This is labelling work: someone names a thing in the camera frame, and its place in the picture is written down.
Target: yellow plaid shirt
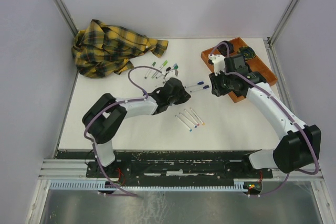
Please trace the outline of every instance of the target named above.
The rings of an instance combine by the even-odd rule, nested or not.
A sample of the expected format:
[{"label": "yellow plaid shirt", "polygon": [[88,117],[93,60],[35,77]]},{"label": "yellow plaid shirt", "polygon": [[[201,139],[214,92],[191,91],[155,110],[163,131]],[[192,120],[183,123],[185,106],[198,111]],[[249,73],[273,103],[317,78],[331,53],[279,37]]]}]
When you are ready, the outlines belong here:
[{"label": "yellow plaid shirt", "polygon": [[96,19],[86,30],[78,32],[73,43],[71,51],[77,69],[80,74],[90,78],[105,77],[112,72],[120,74],[134,67],[131,58],[148,51],[161,57],[168,46],[167,40],[147,38]]}]

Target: metal floor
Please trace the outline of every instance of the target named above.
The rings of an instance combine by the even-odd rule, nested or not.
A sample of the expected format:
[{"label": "metal floor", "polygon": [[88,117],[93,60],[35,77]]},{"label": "metal floor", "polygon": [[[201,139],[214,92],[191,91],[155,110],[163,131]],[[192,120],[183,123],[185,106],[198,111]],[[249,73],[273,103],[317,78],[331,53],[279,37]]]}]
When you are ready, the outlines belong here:
[{"label": "metal floor", "polygon": [[[278,184],[264,182],[264,190]],[[41,224],[322,223],[310,182],[287,182],[263,198],[225,192],[144,192],[103,197],[95,191],[50,190]]]}]

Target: gray wall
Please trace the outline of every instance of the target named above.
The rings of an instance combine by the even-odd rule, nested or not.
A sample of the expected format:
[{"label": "gray wall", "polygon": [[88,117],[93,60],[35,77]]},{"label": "gray wall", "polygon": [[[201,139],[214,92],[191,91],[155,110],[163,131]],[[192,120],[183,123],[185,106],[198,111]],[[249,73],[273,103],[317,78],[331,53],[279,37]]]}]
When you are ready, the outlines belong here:
[{"label": "gray wall", "polygon": [[53,0],[0,0],[0,223],[24,223],[75,78]]},{"label": "gray wall", "polygon": [[301,0],[275,49],[298,115],[322,130],[320,164],[336,204],[336,0]]},{"label": "gray wall", "polygon": [[92,18],[151,37],[270,36],[290,0],[63,0],[79,29]]}]

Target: orange wooden board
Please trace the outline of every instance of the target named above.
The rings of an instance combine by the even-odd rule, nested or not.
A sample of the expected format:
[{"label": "orange wooden board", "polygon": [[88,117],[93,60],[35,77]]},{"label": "orange wooden board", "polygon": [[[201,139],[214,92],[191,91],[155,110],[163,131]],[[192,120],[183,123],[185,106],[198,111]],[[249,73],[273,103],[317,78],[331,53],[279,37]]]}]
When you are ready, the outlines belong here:
[{"label": "orange wooden board", "polygon": [[[235,38],[229,41],[230,43],[233,44],[234,46],[234,52],[232,54],[230,54],[229,56],[235,56],[237,55],[238,49],[240,47],[246,47],[247,44],[240,38]],[[209,48],[207,50],[204,50],[201,53],[201,58],[203,59],[204,63],[208,66],[208,68],[210,69],[210,71],[213,73],[214,72],[214,66],[211,65],[208,60],[208,55],[210,54],[210,52],[212,51],[213,48]],[[217,49],[215,50],[214,54],[219,55],[221,54]],[[275,76],[275,74],[263,63],[263,61],[256,55],[255,58],[251,59],[251,60],[247,60],[246,61],[249,66],[250,69],[252,71],[258,71],[259,73],[262,74],[262,76],[265,77],[267,83],[270,86],[273,86],[274,84],[277,83],[278,78]],[[236,96],[236,94],[232,91],[229,93],[229,96],[231,97],[231,99],[236,103],[236,102],[240,102],[243,99],[245,99],[242,95],[241,96]]]}]

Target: white table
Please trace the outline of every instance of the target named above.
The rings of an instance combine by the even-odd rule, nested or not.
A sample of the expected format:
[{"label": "white table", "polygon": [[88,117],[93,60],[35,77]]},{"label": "white table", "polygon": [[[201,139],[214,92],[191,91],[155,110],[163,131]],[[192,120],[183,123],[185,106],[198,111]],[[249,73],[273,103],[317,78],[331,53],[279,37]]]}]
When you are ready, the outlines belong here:
[{"label": "white table", "polygon": [[[201,52],[225,39],[169,39],[169,46],[161,59],[148,52],[132,59],[135,66],[150,66],[156,61],[159,67],[164,60],[168,66],[177,63],[179,79],[184,85],[204,81],[210,85],[210,71],[201,59]],[[270,68],[266,48],[261,38],[243,39]],[[144,79],[147,69],[132,72],[133,80],[152,92],[162,79]],[[278,95],[276,86],[272,87]],[[78,76],[59,150],[90,150],[92,145],[83,137],[82,117],[104,94],[131,98],[142,95],[127,78],[127,73],[112,74],[102,79]],[[113,138],[115,150],[257,150],[275,148],[279,143],[275,131],[256,107],[246,99],[234,103],[226,95],[216,97],[211,88],[191,94],[191,99],[171,106],[164,113],[142,115],[123,121]],[[174,115],[192,107],[205,122],[189,132]]]}]

